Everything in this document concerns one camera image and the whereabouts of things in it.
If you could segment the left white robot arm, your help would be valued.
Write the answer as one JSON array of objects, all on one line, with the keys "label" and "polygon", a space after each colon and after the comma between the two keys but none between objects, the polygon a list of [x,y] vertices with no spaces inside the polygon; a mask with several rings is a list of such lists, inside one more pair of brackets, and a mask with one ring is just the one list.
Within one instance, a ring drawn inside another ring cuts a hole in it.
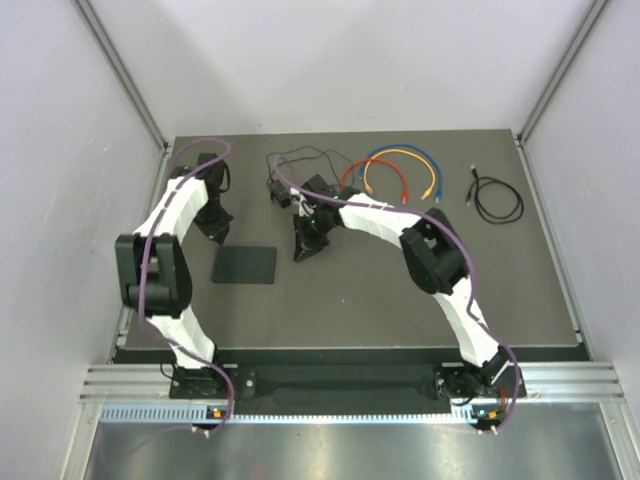
[{"label": "left white robot arm", "polygon": [[198,156],[195,167],[173,170],[149,217],[115,242],[121,300],[175,355],[173,386],[184,396],[227,396],[233,384],[216,364],[216,344],[192,307],[193,281],[183,251],[189,229],[221,246],[233,216],[221,204],[231,182],[227,163],[215,153]]}]

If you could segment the black network switch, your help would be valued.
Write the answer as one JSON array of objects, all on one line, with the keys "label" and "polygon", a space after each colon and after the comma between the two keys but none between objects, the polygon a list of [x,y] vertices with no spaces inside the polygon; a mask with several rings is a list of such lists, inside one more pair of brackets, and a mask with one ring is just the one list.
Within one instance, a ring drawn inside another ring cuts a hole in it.
[{"label": "black network switch", "polygon": [[271,285],[275,280],[277,249],[266,246],[221,246],[211,280],[217,284]]}]

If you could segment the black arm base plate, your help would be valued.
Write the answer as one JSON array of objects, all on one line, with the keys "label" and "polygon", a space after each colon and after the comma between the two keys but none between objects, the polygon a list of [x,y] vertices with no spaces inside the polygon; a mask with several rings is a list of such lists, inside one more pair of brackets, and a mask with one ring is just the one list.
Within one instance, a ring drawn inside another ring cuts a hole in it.
[{"label": "black arm base plate", "polygon": [[522,381],[512,367],[490,384],[458,364],[399,365],[226,365],[238,400],[271,397],[277,393],[364,393],[409,391],[420,399],[495,398],[501,393],[524,396]]}]

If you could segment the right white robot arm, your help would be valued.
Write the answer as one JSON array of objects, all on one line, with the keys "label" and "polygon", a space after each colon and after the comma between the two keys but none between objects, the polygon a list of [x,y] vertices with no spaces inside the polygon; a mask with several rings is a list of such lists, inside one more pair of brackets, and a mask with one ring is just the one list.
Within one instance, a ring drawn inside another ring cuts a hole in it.
[{"label": "right white robot arm", "polygon": [[411,280],[431,295],[458,341],[463,366],[441,373],[441,394],[457,406],[498,389],[509,364],[509,350],[489,331],[474,295],[469,255],[439,209],[425,214],[376,201],[355,188],[340,192],[318,175],[289,188],[294,215],[296,261],[329,245],[337,227],[359,231],[402,251]]}]

